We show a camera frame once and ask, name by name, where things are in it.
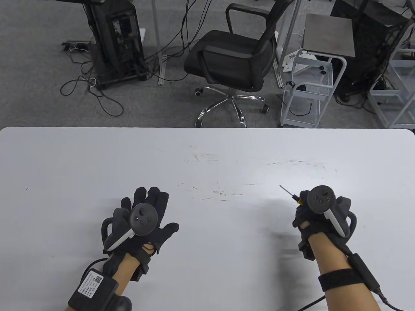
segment chair armrest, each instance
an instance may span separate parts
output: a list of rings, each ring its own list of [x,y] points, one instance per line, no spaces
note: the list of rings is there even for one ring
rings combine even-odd
[[[230,33],[233,33],[232,25],[231,25],[231,19],[229,17],[229,11],[230,10],[249,13],[249,14],[254,14],[254,15],[259,15],[259,16],[262,16],[265,19],[267,19],[268,15],[269,15],[269,11],[267,11],[267,10],[258,9],[256,7],[249,7],[247,5],[242,5],[242,4],[231,3],[230,5],[228,5],[228,7],[226,8],[226,11],[225,11],[226,21],[228,22],[228,27],[229,27],[229,32]]]
[[[216,81],[210,74],[210,71],[208,69],[208,65],[206,63],[205,56],[204,56],[205,52],[218,54],[218,55],[225,56],[225,57],[232,57],[232,58],[246,59],[246,60],[252,57],[252,54],[250,53],[235,52],[235,51],[231,51],[231,50],[227,50],[227,49],[223,49],[223,48],[219,48],[217,46],[211,46],[211,45],[205,46],[202,50],[198,51],[196,56],[198,59],[199,66],[203,71],[203,75],[205,76],[205,79],[207,80],[207,82],[210,84],[221,84],[221,83]]]

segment office chair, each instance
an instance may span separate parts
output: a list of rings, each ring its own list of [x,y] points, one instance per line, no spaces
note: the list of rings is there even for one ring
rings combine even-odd
[[[203,116],[219,105],[232,103],[240,124],[247,127],[245,116],[237,100],[256,100],[263,103],[262,113],[267,114],[269,107],[260,96],[237,95],[236,91],[258,92],[262,89],[264,77],[273,66],[276,57],[275,28],[278,20],[294,0],[277,0],[270,12],[232,3],[225,11],[229,32],[212,30],[191,49],[184,64],[184,70],[199,77],[204,77],[209,84],[228,87],[222,91],[210,85],[196,89],[195,95],[201,95],[204,89],[215,91],[224,96],[218,102],[202,110],[195,122],[195,127],[202,127]],[[266,29],[259,40],[234,34],[229,11],[240,11],[259,15],[266,20]]]

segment screwdriver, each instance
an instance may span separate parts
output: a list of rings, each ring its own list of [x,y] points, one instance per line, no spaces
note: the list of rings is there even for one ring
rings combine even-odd
[[[298,204],[302,205],[303,202],[301,201],[301,199],[296,196],[295,194],[290,193],[286,188],[284,188],[283,186],[280,185],[281,188],[283,188]]]

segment hand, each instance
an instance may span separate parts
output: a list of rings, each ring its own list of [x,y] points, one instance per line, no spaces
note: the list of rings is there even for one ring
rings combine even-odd
[[[119,245],[112,252],[106,252],[112,255],[104,264],[103,272],[109,276],[115,274],[119,264],[122,262],[126,253],[134,256],[139,262],[140,266],[133,275],[132,280],[137,281],[141,274],[146,274],[148,270],[148,262],[150,257],[156,252],[159,253],[160,247],[169,239],[173,233],[177,232],[179,225],[170,223],[164,228],[160,228],[161,221],[166,211],[168,202],[168,193],[160,192],[157,187],[151,187],[148,191],[144,187],[138,188],[134,193],[134,203],[128,197],[121,200],[121,208],[115,209],[112,218],[112,231],[116,232],[119,228],[128,226],[128,219],[132,207],[134,208],[139,203],[151,204],[157,211],[158,222],[156,228],[146,236],[136,236],[128,238],[121,245]]]
[[[313,234],[325,233],[330,241],[342,252],[347,254],[350,252],[346,246],[348,238],[342,238],[337,232],[331,221],[326,219],[323,214],[317,214],[313,212],[307,205],[307,196],[309,191],[301,191],[300,199],[303,202],[302,205],[297,207],[295,212],[295,220],[293,221],[293,227],[297,227],[301,232],[301,242],[298,244],[298,249],[303,252],[304,258],[314,260],[314,254],[308,242],[308,239]],[[342,197],[337,198],[338,203],[342,200]]]

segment floor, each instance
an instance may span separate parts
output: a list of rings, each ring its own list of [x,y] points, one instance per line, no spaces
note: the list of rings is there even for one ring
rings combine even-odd
[[[237,3],[269,9],[272,0],[237,0]],[[140,27],[147,29],[144,51],[156,50],[151,2],[138,0]],[[200,38],[212,29],[227,30],[225,8],[230,1],[213,0]],[[157,0],[162,43],[166,44],[179,31],[185,11],[185,1]],[[189,12],[189,33],[193,36],[205,2],[198,0]],[[294,32],[302,33],[307,12],[329,14],[333,2],[303,1]],[[259,38],[264,30],[260,17],[235,13],[231,16],[236,33]],[[71,96],[60,95],[60,87],[79,76],[79,65],[72,64],[62,52],[61,43],[68,39],[88,40],[92,36],[82,6],[45,0],[2,0],[0,2],[0,129],[7,126],[114,126],[114,127],[191,127],[199,112],[218,100],[218,95],[205,92],[195,97],[194,89],[205,84],[202,78],[188,76],[183,81],[157,85],[157,79],[129,82],[106,90],[106,95],[123,104],[120,117],[110,117],[98,101],[76,88]],[[294,35],[290,47],[299,47],[301,38]],[[179,45],[177,38],[171,46]],[[83,61],[81,55],[75,55]],[[167,79],[185,75],[182,58],[168,62]],[[276,127],[281,101],[273,73],[269,74],[260,95],[271,107],[268,115],[259,112],[260,106],[241,102],[249,127]],[[114,114],[119,107],[103,100],[106,109]],[[205,127],[237,127],[238,121],[231,106],[224,106],[208,114]],[[378,128],[377,116],[331,102],[320,127],[322,128]]]

